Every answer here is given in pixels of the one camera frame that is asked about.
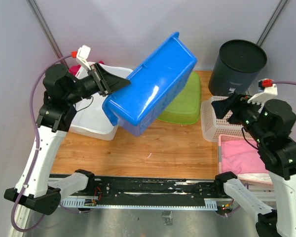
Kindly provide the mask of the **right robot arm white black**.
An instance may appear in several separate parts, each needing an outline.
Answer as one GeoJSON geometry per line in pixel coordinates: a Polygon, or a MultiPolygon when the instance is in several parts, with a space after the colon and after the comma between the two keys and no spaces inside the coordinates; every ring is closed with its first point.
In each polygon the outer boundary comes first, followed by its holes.
{"type": "Polygon", "coordinates": [[[254,102],[251,96],[233,94],[212,103],[215,115],[242,125],[257,143],[257,153],[271,178],[276,208],[260,201],[232,172],[219,174],[214,193],[230,197],[250,214],[260,237],[296,237],[296,142],[290,137],[296,121],[291,106],[282,100],[254,102]]]}

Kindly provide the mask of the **blue plastic bin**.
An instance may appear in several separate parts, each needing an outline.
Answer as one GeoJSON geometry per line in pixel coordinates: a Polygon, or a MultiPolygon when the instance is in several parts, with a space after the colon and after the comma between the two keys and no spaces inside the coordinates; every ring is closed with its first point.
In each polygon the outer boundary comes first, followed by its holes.
{"type": "Polygon", "coordinates": [[[130,85],[106,97],[102,109],[113,126],[140,136],[185,87],[197,58],[172,33],[128,77],[130,85]]]}

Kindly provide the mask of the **green plastic basin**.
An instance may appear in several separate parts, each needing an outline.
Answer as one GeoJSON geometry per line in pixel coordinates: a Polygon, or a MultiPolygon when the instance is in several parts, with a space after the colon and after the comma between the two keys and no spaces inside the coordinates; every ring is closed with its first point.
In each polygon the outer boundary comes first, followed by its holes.
{"type": "Polygon", "coordinates": [[[158,116],[158,120],[175,124],[195,124],[200,119],[201,82],[192,72],[183,90],[158,116]]]}

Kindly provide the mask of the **large dark blue cylindrical container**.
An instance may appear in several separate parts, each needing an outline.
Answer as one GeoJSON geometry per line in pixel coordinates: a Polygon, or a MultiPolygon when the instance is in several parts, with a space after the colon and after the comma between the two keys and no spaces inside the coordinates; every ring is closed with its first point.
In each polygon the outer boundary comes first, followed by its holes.
{"type": "Polygon", "coordinates": [[[244,94],[267,63],[265,51],[253,42],[225,42],[213,68],[208,88],[214,96],[244,94]]]}

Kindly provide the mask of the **white perforated plastic basket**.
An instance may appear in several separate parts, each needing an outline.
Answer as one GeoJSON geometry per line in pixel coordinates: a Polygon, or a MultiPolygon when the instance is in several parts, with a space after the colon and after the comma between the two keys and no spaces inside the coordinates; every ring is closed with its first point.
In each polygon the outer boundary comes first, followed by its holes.
{"type": "Polygon", "coordinates": [[[212,102],[224,100],[225,96],[212,96],[201,103],[200,119],[203,138],[209,142],[218,142],[220,135],[242,137],[241,125],[230,124],[227,120],[231,117],[229,111],[223,119],[217,119],[212,102]]]}

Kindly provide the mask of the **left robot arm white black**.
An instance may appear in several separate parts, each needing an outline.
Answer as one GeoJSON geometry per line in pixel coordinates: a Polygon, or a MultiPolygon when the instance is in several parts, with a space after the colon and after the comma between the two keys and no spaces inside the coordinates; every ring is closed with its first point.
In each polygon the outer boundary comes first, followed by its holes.
{"type": "Polygon", "coordinates": [[[95,175],[82,169],[60,181],[48,181],[59,147],[77,114],[75,104],[94,94],[110,95],[131,83],[109,73],[99,63],[90,67],[82,79],[70,74],[62,64],[54,64],[45,71],[43,106],[34,120],[34,147],[25,174],[14,188],[5,191],[6,200],[50,215],[63,199],[75,192],[87,196],[95,192],[95,175]]]}

